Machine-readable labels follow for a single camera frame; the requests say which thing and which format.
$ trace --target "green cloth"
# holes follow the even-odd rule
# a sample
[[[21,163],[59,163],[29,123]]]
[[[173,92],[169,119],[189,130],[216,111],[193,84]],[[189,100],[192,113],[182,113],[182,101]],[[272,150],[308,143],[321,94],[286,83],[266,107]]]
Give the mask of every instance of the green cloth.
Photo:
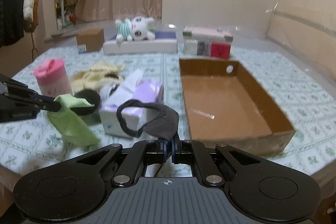
[[[90,107],[93,105],[86,99],[76,98],[70,94],[59,95],[54,101],[60,102],[62,107],[58,112],[48,111],[47,116],[65,141],[76,146],[94,145],[100,141],[85,122],[70,110],[72,107]]]

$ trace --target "pink box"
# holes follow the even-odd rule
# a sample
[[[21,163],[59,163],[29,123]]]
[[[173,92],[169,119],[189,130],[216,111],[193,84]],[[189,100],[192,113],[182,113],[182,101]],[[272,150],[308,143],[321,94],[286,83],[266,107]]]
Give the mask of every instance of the pink box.
[[[185,27],[183,30],[184,38],[196,39],[205,42],[225,42],[232,43],[233,36],[229,32],[222,29],[201,28],[201,27]]]
[[[33,71],[42,95],[56,97],[61,94],[73,94],[64,60],[49,59]]]

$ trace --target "black jacket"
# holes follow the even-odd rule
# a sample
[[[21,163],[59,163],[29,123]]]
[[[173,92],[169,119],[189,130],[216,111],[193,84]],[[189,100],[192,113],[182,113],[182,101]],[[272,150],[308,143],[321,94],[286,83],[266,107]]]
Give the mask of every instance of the black jacket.
[[[5,27],[4,27],[4,15],[3,15],[3,0],[0,0],[0,48],[5,42]]]
[[[23,0],[3,0],[4,45],[12,45],[24,36]]]

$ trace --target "white plush toy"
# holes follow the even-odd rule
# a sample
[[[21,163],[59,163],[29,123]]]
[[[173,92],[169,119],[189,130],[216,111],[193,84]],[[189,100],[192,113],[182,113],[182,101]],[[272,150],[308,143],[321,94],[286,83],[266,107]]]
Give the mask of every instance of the white plush toy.
[[[149,31],[148,25],[154,23],[152,17],[142,17],[138,16],[130,21],[128,18],[125,19],[123,23],[121,20],[117,19],[115,25],[117,27],[117,37],[116,41],[121,43],[124,40],[143,40],[143,39],[154,39],[155,34]]]

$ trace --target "brown cardboard box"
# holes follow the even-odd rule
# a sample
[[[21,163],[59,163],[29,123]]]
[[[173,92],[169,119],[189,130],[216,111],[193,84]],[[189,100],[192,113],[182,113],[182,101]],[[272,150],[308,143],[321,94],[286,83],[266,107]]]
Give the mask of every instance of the brown cardboard box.
[[[0,183],[0,217],[7,211],[7,209],[13,204],[13,194]]]
[[[193,140],[267,155],[293,137],[290,121],[239,62],[180,59],[180,71]]]
[[[103,29],[88,29],[77,35],[78,52],[98,52],[102,48],[105,38]]]

